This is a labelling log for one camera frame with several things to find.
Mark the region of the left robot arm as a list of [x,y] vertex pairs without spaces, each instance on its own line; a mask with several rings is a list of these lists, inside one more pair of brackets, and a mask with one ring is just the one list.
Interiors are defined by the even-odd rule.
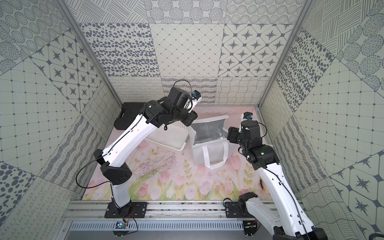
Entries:
[[193,108],[200,100],[187,100],[186,107],[176,105],[166,108],[170,101],[149,101],[142,108],[132,124],[110,146],[101,151],[97,161],[101,164],[101,171],[110,182],[112,189],[112,203],[118,211],[128,209],[131,204],[128,180],[132,171],[126,164],[126,159],[135,148],[150,134],[155,134],[155,141],[163,146],[182,149],[188,138],[188,133],[182,128],[171,127],[162,129],[175,122],[190,126],[197,118]]

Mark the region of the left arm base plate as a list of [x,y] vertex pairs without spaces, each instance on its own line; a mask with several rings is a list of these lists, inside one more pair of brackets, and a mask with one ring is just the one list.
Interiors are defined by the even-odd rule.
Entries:
[[123,219],[129,216],[135,219],[143,219],[147,211],[147,202],[130,202],[124,207],[117,207],[114,202],[108,204],[105,212],[106,219]]

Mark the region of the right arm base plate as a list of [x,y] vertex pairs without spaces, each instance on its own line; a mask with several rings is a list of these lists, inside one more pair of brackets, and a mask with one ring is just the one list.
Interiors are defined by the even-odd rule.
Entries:
[[226,218],[254,218],[254,216],[248,212],[246,201],[257,197],[258,195],[256,195],[254,192],[248,192],[240,195],[237,202],[234,202],[229,198],[225,198],[222,204],[225,208]]

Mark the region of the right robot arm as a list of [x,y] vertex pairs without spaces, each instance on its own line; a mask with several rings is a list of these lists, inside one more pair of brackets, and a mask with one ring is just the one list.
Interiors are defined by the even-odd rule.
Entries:
[[244,120],[239,128],[229,128],[227,139],[239,145],[239,153],[259,174],[277,212],[266,207],[257,194],[248,192],[239,196],[240,214],[256,219],[274,240],[326,240],[325,231],[315,227],[294,196],[274,149],[263,144],[260,126],[258,121]]

